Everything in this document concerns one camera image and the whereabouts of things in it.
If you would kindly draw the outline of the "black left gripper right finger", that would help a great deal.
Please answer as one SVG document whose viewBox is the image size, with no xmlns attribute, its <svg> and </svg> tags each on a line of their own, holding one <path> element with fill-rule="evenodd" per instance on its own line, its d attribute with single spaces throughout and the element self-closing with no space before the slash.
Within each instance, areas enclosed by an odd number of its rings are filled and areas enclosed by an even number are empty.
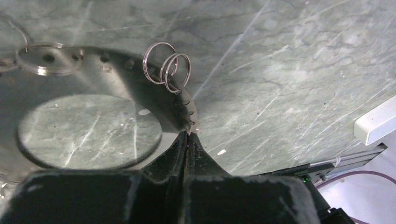
<svg viewBox="0 0 396 224">
<path fill-rule="evenodd" d="M 183 224 L 319 224 L 311 193 L 287 176 L 197 174 L 196 134 L 188 140 L 181 200 Z"/>
</svg>

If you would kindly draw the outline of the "steel ring disc with keyrings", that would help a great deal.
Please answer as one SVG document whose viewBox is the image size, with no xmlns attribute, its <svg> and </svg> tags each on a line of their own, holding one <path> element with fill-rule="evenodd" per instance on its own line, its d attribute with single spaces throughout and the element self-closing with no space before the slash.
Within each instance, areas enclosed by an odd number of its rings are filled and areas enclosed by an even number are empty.
<svg viewBox="0 0 396 224">
<path fill-rule="evenodd" d="M 141 168 L 182 131 L 198 131 L 184 84 L 145 57 L 29 43 L 0 56 L 0 188 L 46 168 Z"/>
</svg>

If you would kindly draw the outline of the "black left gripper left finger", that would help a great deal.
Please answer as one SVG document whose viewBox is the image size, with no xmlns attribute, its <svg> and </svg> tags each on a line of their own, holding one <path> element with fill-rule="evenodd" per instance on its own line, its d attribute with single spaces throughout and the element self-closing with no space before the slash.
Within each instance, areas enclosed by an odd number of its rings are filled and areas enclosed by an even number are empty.
<svg viewBox="0 0 396 224">
<path fill-rule="evenodd" d="M 181 132 L 146 168 L 49 169 L 15 189 L 3 224 L 176 224 L 188 141 Z"/>
</svg>

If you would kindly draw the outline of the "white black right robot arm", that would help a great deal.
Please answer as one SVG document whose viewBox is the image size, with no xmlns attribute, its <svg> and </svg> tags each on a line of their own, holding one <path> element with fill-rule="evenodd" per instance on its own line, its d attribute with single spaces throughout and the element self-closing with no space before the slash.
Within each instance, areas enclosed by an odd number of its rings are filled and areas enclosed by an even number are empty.
<svg viewBox="0 0 396 224">
<path fill-rule="evenodd" d="M 365 146 L 379 141 L 395 130 L 395 96 L 362 115 L 354 123 L 354 136 Z"/>
</svg>

